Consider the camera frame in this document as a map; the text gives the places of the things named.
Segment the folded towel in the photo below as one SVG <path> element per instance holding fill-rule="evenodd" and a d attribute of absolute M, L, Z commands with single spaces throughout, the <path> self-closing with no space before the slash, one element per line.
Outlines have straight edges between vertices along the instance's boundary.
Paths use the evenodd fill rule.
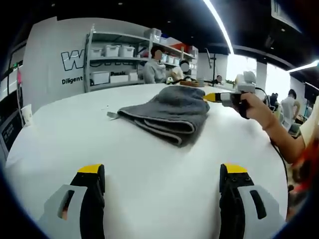
<path fill-rule="evenodd" d="M 207 118 L 205 92 L 192 87 L 166 87 L 149 102 L 121 108 L 118 115 L 141 128 L 181 145 L 199 130 Z"/>

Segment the paper cup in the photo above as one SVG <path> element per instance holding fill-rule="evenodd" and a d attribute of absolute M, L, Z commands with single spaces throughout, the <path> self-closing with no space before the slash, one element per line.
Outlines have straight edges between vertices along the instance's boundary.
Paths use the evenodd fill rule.
<path fill-rule="evenodd" d="M 32 118 L 32 110 L 31 110 L 31 104 L 23 107 L 21 109 L 22 115 L 24 118 L 25 126 L 30 126 L 33 124 L 33 118 Z"/>

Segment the white table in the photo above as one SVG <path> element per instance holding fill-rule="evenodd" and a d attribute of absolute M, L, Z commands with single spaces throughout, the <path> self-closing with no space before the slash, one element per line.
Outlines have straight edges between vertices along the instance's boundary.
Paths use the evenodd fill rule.
<path fill-rule="evenodd" d="M 44 202 L 85 165 L 106 168 L 105 228 L 113 239 L 208 239 L 219 235 L 220 164 L 248 169 L 287 211 L 284 165 L 254 120 L 209 103 L 195 143 L 178 148 L 107 111 L 145 103 L 162 84 L 113 88 L 40 108 L 9 153 L 6 172 L 17 198 L 37 220 Z M 207 93 L 221 92 L 214 87 Z"/>

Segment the hand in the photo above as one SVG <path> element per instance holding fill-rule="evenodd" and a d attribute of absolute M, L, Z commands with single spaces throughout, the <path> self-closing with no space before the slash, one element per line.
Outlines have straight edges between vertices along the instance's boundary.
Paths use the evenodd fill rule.
<path fill-rule="evenodd" d="M 246 111 L 247 117 L 256 120 L 262 128 L 268 128 L 276 119 L 272 111 L 256 95 L 244 93 L 240 99 L 246 100 L 250 105 Z"/>

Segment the cable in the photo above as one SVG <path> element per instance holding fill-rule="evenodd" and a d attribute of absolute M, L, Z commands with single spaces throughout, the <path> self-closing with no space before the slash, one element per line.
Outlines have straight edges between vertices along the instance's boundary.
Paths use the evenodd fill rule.
<path fill-rule="evenodd" d="M 265 91 L 264 91 L 263 89 L 259 88 L 259 87 L 256 87 L 256 90 L 260 90 L 260 91 L 264 92 L 264 94 L 265 94 L 265 97 L 266 97 L 266 99 L 267 99 L 267 102 L 268 102 L 268 107 L 270 107 L 270 102 L 269 102 L 269 98 L 268 98 L 268 96 L 267 96 L 266 92 L 265 92 Z"/>

